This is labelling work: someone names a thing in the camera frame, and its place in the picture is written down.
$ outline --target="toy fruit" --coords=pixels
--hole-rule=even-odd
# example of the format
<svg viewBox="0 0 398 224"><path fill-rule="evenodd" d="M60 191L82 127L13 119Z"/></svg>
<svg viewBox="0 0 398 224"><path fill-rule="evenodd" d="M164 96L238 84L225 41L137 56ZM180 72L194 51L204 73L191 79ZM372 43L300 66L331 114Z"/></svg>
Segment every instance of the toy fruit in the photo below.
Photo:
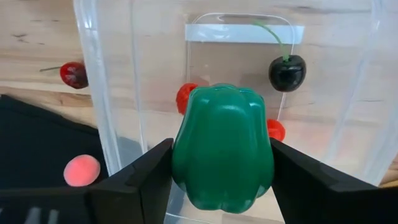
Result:
<svg viewBox="0 0 398 224"><path fill-rule="evenodd" d="M267 129L270 138L274 138L278 141L283 141L285 139L286 130L278 120L268 119Z"/></svg>
<svg viewBox="0 0 398 224"><path fill-rule="evenodd" d="M81 89L88 87L86 68L79 62L68 62L61 66L60 76L68 86Z"/></svg>
<svg viewBox="0 0 398 224"><path fill-rule="evenodd" d="M187 109L189 94L197 86L198 85L195 83L186 83L182 85L180 90L177 92L177 97L175 101L177 102L177 109L180 114L182 115L185 114L185 110Z"/></svg>
<svg viewBox="0 0 398 224"><path fill-rule="evenodd" d="M279 37L270 28L260 22L255 22L254 25L260 26L272 34L282 51L282 56L273 60L269 65L268 76L272 87L281 92L296 90L304 82L307 72L304 59L298 55L289 55Z"/></svg>
<svg viewBox="0 0 398 224"><path fill-rule="evenodd" d="M172 175L196 208L242 213L271 186L265 117L264 100L251 89L215 85L191 92Z"/></svg>
<svg viewBox="0 0 398 224"><path fill-rule="evenodd" d="M90 155L80 155L68 162L63 177L72 187L92 184L100 175L100 163Z"/></svg>

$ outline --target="clear plastic container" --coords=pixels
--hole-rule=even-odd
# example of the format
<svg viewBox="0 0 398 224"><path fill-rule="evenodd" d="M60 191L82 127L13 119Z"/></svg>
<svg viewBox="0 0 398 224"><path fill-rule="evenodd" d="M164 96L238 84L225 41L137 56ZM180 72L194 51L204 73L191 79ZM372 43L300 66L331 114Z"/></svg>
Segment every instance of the clear plastic container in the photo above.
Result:
<svg viewBox="0 0 398 224"><path fill-rule="evenodd" d="M110 174L177 135L186 82L253 88L286 144L374 185L398 152L395 0L75 0L75 12ZM306 60L298 90L271 87L280 48L254 20ZM230 215L195 209L173 186L165 223L231 220L283 221L272 191Z"/></svg>

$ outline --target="green stem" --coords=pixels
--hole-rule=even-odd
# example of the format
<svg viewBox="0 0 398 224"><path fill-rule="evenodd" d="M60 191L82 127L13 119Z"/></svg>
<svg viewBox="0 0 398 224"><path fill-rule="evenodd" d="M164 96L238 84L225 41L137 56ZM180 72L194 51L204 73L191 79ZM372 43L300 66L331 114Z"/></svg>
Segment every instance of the green stem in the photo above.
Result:
<svg viewBox="0 0 398 224"><path fill-rule="evenodd" d="M271 35L273 35L275 37L276 41L278 41L278 43L279 43L280 50L282 51L282 58L284 59L285 62L288 62L289 61L289 54L286 52L285 47L282 44L282 41L280 41L280 38L278 37L278 35L276 35L270 28L268 28L262 22L255 21L253 23L253 25L264 28L266 31L268 31Z"/></svg>

